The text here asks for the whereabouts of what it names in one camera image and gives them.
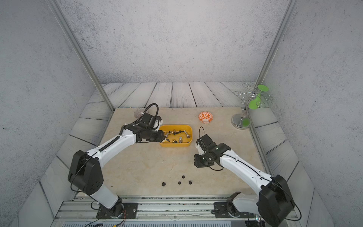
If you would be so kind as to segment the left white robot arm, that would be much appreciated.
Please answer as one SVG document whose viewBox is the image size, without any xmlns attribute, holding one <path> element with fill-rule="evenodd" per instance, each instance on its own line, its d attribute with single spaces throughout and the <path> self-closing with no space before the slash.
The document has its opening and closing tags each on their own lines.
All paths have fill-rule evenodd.
<svg viewBox="0 0 363 227">
<path fill-rule="evenodd" d="M 136 143 L 162 142 L 162 130 L 144 129 L 135 124 L 124 125 L 118 135 L 87 152 L 79 150 L 73 155 L 68 181 L 96 200 L 111 216 L 124 211 L 122 199 L 104 183 L 102 168 L 124 149 Z"/>
</svg>

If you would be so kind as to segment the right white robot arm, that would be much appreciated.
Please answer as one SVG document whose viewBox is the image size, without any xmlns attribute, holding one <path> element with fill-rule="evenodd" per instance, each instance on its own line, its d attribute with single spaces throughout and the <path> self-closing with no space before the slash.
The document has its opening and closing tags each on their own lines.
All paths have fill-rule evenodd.
<svg viewBox="0 0 363 227">
<path fill-rule="evenodd" d="M 233 194 L 229 198 L 229 213 L 232 217 L 236 216 L 236 212 L 253 213 L 260 215 L 272 227 L 278 227 L 297 207 L 284 177 L 262 172 L 224 143 L 206 145 L 198 140 L 196 148 L 198 153 L 194 156 L 194 164 L 197 168 L 210 167 L 216 163 L 237 175 L 256 193 L 255 197 Z"/>
</svg>

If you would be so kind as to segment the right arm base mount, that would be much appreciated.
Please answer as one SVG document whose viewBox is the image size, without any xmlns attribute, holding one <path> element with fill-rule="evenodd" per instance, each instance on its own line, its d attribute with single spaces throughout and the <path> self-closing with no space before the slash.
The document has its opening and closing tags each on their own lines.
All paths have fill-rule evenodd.
<svg viewBox="0 0 363 227">
<path fill-rule="evenodd" d="M 230 197 L 227 198 L 225 202 L 215 202 L 214 209 L 211 210 L 211 214 L 215 218 L 250 218 L 253 216 L 249 212 L 240 212 L 234 206 L 233 201 L 241 192 L 235 192 Z"/>
</svg>

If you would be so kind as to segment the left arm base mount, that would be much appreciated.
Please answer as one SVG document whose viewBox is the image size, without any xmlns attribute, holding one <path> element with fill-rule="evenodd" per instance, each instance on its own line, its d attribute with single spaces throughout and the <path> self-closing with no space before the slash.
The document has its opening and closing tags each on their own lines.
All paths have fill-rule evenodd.
<svg viewBox="0 0 363 227">
<path fill-rule="evenodd" d="M 98 219 L 135 219 L 138 212 L 138 203 L 124 203 L 119 199 L 112 208 L 106 208 L 100 204 L 97 210 L 96 218 Z"/>
</svg>

